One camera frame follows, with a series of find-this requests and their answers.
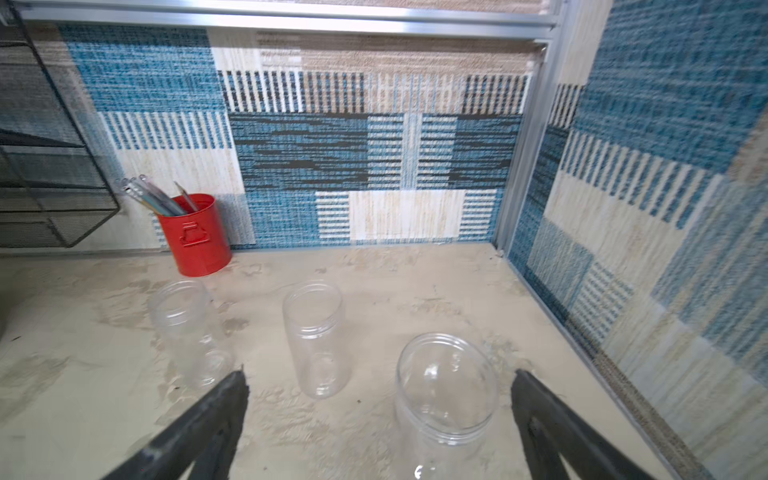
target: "black wire mesh organizer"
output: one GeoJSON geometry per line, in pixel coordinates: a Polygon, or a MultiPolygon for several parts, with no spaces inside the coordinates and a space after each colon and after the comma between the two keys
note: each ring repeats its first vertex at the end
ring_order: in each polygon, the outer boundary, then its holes
{"type": "Polygon", "coordinates": [[[18,13],[0,26],[0,247],[73,247],[120,204],[18,13]]]}

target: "table surface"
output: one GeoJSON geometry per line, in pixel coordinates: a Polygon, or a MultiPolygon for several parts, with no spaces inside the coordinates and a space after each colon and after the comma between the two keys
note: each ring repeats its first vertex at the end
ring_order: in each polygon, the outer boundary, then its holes
{"type": "MultiPolygon", "coordinates": [[[[195,402],[147,316],[149,296],[182,278],[170,255],[0,265],[0,478],[100,478],[195,402]]],[[[508,397],[519,368],[671,478],[490,244],[241,252],[202,280],[250,387],[231,478],[391,478],[395,365],[435,331],[482,347],[498,372],[476,478],[530,478],[508,397]],[[314,401],[296,384],[281,308],[291,285],[319,278],[343,292],[353,376],[314,401]]]]}

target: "metal rail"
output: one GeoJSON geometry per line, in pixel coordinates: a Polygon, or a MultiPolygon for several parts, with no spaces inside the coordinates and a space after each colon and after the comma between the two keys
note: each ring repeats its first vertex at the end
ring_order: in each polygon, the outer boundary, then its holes
{"type": "Polygon", "coordinates": [[[21,0],[26,21],[217,26],[304,32],[550,41],[557,15],[247,0],[21,0]]]}

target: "red metal cup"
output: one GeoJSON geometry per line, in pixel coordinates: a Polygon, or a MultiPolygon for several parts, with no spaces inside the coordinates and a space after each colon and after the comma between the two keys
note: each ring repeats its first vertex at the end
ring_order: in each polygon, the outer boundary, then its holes
{"type": "MultiPolygon", "coordinates": [[[[179,272],[185,276],[204,276],[223,269],[232,260],[227,232],[221,223],[216,199],[207,194],[191,194],[199,209],[179,217],[157,215],[179,272]]],[[[192,208],[184,197],[174,200],[187,212],[192,208]]]]}

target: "blue patterned wallpaper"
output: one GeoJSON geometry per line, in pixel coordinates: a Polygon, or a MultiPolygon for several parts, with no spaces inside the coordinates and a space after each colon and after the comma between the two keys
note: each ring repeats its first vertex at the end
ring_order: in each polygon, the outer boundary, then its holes
{"type": "MultiPolygon", "coordinates": [[[[49,27],[49,41],[53,31],[88,127],[111,144],[106,170],[213,194],[235,248],[493,236],[530,49],[76,24],[49,27]]],[[[104,228],[141,241],[98,248],[165,248],[157,221],[125,206],[104,228]]]]}
{"type": "Polygon", "coordinates": [[[767,25],[614,2],[509,252],[683,478],[768,478],[767,25]]]}

